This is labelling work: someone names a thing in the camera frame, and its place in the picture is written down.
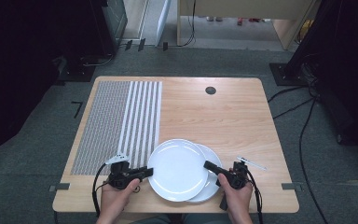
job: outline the white plate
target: white plate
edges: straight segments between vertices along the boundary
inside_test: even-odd
[[[156,147],[147,163],[153,168],[150,185],[166,200],[189,200],[200,193],[208,179],[204,163],[204,154],[195,144],[183,139],[166,141]]]
[[[203,154],[205,155],[205,159],[207,161],[213,162],[219,167],[222,167],[222,162],[219,160],[217,155],[208,147],[196,144],[199,148],[201,148]],[[204,202],[210,198],[212,198],[215,193],[219,190],[219,187],[216,185],[217,175],[212,171],[208,171],[208,180],[205,183],[203,190],[197,194],[194,198],[187,200],[190,203],[200,203]]]

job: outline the human hand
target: human hand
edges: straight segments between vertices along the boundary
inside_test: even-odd
[[[225,175],[219,174],[217,178],[226,194],[227,211],[231,222],[234,224],[253,223],[249,216],[249,203],[253,192],[252,184],[248,182],[243,188],[234,189],[229,185]]]
[[[130,201],[130,195],[138,187],[139,182],[139,179],[133,179],[123,190],[115,189],[108,184],[104,185],[101,195],[101,214],[97,224],[115,223],[118,215]]]

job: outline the black controller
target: black controller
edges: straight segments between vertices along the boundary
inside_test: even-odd
[[[214,172],[216,175],[220,173],[223,174],[226,177],[229,185],[234,189],[241,189],[245,187],[246,183],[249,181],[247,177],[248,167],[245,165],[245,162],[243,161],[241,162],[234,161],[233,169],[232,170],[230,169],[230,171],[218,167],[217,165],[215,165],[210,161],[206,161],[204,163],[204,168]],[[216,181],[216,185],[220,187],[219,180]],[[225,211],[228,209],[226,195],[223,197],[222,202],[220,203],[220,208]]]
[[[113,188],[125,189],[133,179],[138,178],[141,182],[144,178],[153,175],[153,168],[141,167],[137,169],[130,169],[130,163],[127,161],[120,161],[113,163],[110,166],[110,175],[108,176],[108,183]]]

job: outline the black and white stripes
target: black and white stripes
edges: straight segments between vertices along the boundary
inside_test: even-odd
[[[132,168],[146,166],[158,144],[161,88],[161,82],[101,81],[71,174],[95,175],[118,153],[130,157]]]

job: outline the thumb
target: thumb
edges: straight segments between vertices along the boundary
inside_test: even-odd
[[[141,181],[138,178],[133,179],[130,184],[124,189],[125,194],[130,195],[136,189],[136,187],[138,187],[140,182]]]
[[[225,175],[219,174],[217,176],[217,178],[219,179],[219,183],[225,191],[227,191],[228,188],[231,188],[231,186],[228,184],[228,181],[227,181],[227,178]]]

